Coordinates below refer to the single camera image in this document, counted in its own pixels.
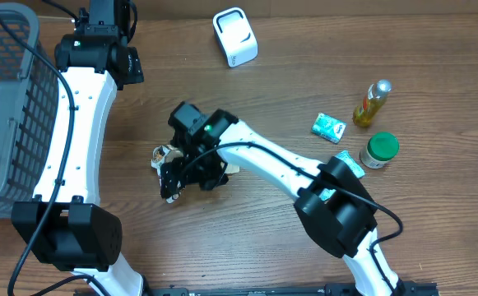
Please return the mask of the brown snack package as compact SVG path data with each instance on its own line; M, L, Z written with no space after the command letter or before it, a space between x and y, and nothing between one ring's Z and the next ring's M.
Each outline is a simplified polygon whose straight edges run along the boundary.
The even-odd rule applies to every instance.
M175 202L185 188L185 186L178 181L173 185L173 189L176 189L177 192L167 192L167 186L170 184L170 177L168 177L168 174L173 167L172 163L175 160L182 159L183 152L172 145L158 146L153 150L151 167L156 170L160 183L160 195L167 203Z

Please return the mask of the teal white small packet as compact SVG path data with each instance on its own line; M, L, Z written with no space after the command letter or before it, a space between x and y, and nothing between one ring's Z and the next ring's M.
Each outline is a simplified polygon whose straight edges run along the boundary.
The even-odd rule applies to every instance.
M345 132L346 123L325 113L319 113L313 123L311 132L334 144L338 144Z

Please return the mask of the teal white large packet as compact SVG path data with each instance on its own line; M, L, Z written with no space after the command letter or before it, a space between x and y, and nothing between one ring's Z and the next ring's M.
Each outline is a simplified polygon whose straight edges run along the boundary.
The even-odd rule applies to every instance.
M344 162L351 170L351 172L357 177L362 178L365 176L364 170L355 162L355 160L350 156L347 150L343 150L337 155L336 158ZM336 191L334 189L324 189L321 195L319 196L323 201L330 199Z

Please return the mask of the green lid white jar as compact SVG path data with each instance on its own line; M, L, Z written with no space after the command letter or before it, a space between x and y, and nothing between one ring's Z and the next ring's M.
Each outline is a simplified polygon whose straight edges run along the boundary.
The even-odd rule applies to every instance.
M381 169L400 150L398 139L390 132L373 135L360 151L361 162L370 169Z

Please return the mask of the yellow bottle with silver cap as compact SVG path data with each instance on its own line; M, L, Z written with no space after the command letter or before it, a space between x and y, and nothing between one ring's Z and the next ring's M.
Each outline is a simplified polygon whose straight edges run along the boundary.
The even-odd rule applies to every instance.
M353 123L358 127L369 127L376 113L385 105L392 91L392 83L382 79L373 83L362 102L354 109Z

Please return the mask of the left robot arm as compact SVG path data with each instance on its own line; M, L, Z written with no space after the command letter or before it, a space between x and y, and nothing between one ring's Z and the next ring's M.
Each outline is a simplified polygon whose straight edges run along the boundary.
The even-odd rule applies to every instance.
M12 208L24 253L85 280L100 295L144 295L145 278L121 247L120 219L100 207L104 130L116 94L144 80L131 40L131 1L93 1L73 16L75 29L54 50L57 114L49 152L32 198Z

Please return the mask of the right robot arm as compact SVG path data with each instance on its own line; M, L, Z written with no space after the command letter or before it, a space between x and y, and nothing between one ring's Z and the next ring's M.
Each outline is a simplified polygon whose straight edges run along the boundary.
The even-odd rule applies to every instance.
M379 244L377 211L398 216L376 203L350 167L333 156L326 163L297 155L256 133L233 114L202 113L183 102L169 116L169 144L154 149L151 165L160 195L176 201L197 184L210 191L246 169L294 202L307 235L324 251L344 260L361 295L401 295L405 289Z

